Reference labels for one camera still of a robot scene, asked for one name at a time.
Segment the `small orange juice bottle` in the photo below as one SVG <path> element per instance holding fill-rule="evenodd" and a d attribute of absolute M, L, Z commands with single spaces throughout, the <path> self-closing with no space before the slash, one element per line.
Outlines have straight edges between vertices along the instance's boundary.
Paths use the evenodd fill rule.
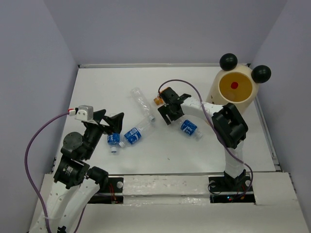
<path fill-rule="evenodd" d="M 165 101 L 163 100 L 162 98 L 162 93 L 165 91 L 166 89 L 163 89 L 161 90 L 160 92 L 158 92 L 157 96 L 153 99 L 154 103 L 157 105 L 157 106 L 160 106 L 160 105 L 163 105 L 165 104 Z"/>

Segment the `blue label bottle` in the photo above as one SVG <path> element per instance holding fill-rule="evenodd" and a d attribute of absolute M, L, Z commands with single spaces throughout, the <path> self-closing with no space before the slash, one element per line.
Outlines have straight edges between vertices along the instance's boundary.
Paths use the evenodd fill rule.
<path fill-rule="evenodd" d="M 198 127 L 188 119 L 183 119 L 180 121 L 179 129 L 196 140 L 200 140 L 203 136 Z"/>
<path fill-rule="evenodd" d="M 112 133 L 107 136 L 107 144 L 110 147 L 110 152 L 112 154 L 117 154 L 120 148 L 121 136 L 119 133 Z"/>
<path fill-rule="evenodd" d="M 132 146 L 146 138 L 154 130 L 154 124 L 148 119 L 142 120 L 135 127 L 132 127 L 124 135 L 119 145 L 121 148 Z"/>

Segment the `clear plastic bottle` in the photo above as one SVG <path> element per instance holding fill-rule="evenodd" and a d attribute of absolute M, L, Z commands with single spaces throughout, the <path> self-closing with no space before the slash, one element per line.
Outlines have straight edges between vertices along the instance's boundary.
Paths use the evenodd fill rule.
<path fill-rule="evenodd" d="M 144 117 L 148 119 L 150 122 L 155 121 L 155 116 L 151 109 L 151 105 L 143 94 L 142 90 L 138 87 L 133 88 L 131 91 L 131 96 L 142 111 Z"/>

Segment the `clear bottle with red cap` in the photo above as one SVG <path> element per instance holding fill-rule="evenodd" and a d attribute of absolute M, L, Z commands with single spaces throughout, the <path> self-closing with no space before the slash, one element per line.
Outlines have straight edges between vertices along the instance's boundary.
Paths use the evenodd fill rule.
<path fill-rule="evenodd" d="M 232 82 L 229 86 L 227 98 L 231 101 L 236 101 L 239 98 L 239 92 L 238 92 L 239 83 L 238 82 Z"/>

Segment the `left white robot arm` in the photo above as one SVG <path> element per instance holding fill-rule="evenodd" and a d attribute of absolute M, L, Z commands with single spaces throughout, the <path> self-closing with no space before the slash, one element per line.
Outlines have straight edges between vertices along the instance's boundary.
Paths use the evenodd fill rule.
<path fill-rule="evenodd" d="M 97 193 L 107 188 L 108 172 L 99 167 L 90 167 L 85 163 L 93 155 L 101 137 L 120 133 L 124 113 L 106 116 L 106 110 L 94 111 L 93 107 L 80 105 L 70 108 L 45 123 L 41 132 L 53 121 L 70 116 L 83 123 L 85 132 L 71 132 L 63 139 L 60 150 L 61 159 L 54 173 L 53 184 L 47 201 L 44 201 L 34 184 L 28 167 L 27 146 L 24 166 L 27 178 L 36 192 L 42 206 L 42 212 L 36 223 L 30 228 L 31 233 L 68 233 L 78 215 L 82 215 L 88 201 Z"/>

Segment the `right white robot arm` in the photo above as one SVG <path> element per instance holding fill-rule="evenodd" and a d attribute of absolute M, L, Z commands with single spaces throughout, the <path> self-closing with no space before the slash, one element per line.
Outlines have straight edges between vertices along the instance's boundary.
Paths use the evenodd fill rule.
<path fill-rule="evenodd" d="M 225 150 L 225 170 L 223 176 L 210 181 L 212 194 L 240 191 L 246 181 L 246 170 L 250 166 L 243 161 L 243 142 L 248 126 L 237 107 L 228 103 L 217 105 L 204 102 L 201 96 L 178 95 L 172 88 L 159 91 L 163 105 L 158 108 L 166 124 L 179 120 L 184 115 L 206 120 Z"/>

